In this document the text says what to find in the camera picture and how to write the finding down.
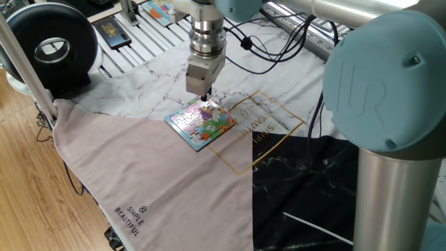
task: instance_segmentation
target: metal tube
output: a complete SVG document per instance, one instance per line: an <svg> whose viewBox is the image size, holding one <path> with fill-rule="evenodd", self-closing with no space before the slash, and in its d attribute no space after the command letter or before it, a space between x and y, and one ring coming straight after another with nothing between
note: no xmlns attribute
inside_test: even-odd
<svg viewBox="0 0 446 251"><path fill-rule="evenodd" d="M273 0L319 18L357 28L375 17L401 10L379 0Z"/></svg>
<svg viewBox="0 0 446 251"><path fill-rule="evenodd" d="M419 251L441 160L360 150L354 251Z"/></svg>
<svg viewBox="0 0 446 251"><path fill-rule="evenodd" d="M37 76L33 66L26 57L19 42L11 31L8 23L3 15L0 15L0 44L5 49L6 54L13 62L15 68L19 72L25 84L32 92L37 103L42 108L42 111L47 116L48 120L52 122L57 118L57 109L53 102L49 99L45 88Z"/></svg>
<svg viewBox="0 0 446 251"><path fill-rule="evenodd" d="M137 26L139 21L137 20L137 16L134 14L132 0L120 0L121 2L121 14L124 18L131 23L133 26Z"/></svg>

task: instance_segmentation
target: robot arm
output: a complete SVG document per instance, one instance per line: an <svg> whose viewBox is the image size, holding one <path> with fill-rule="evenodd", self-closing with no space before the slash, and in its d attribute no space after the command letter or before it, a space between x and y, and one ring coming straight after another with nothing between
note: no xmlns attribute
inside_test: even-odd
<svg viewBox="0 0 446 251"><path fill-rule="evenodd" d="M189 66L186 91L207 100L211 86L225 64L226 34L224 17L245 22L257 14L269 0L173 0L169 11L172 22L184 14L192 18ZM274 0L290 7L312 13L352 27L361 26L373 18L400 8L376 0Z"/></svg>

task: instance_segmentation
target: marble-pattern cloth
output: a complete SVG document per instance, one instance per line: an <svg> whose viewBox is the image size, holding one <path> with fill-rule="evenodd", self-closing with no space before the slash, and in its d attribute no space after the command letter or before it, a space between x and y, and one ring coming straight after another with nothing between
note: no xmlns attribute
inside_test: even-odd
<svg viewBox="0 0 446 251"><path fill-rule="evenodd" d="M280 51L288 38L287 33L269 22L248 24L243 30L258 36L271 52ZM330 231L352 237L355 147L342 152L347 152L347 157L339 157L348 144L341 140L330 113L324 110L321 134L326 137L315 139L313 145L314 154L324 166L311 169L317 165L303 150L307 125L321 92L324 63L307 50L266 75L246 73L227 62L213 85L212 99L229 110L261 91L275 101L269 104L274 107L267 105L266 112L280 126L269 132L271 137L262 144L252 143L264 136L254 128L241 138L242 144L233 145L227 139L241 132L234 128L210 145L217 154L210 148L196 153L162 121L194 98L185 92L188 55L188 44L183 43L122 77L90 86L88 92L75 99L56 101L59 118L54 138L59 153L132 247L350 250L350 245L283 214L300 213L317 225L334 219L328 226ZM270 63L240 48L231 34L227 55L252 70L270 67ZM277 103L290 113L276 109ZM296 117L305 123L292 131L288 125ZM318 119L313 137L319 132ZM258 161L252 172L249 169L239 175L241 172L231 170L224 161L249 167L257 155L265 154L277 142L281 144ZM343 170L332 173L326 172L327 168L337 170L344 165L348 167L348 184L342 183L344 178L340 183L331 181ZM318 207L328 200L332 203Z"/></svg>

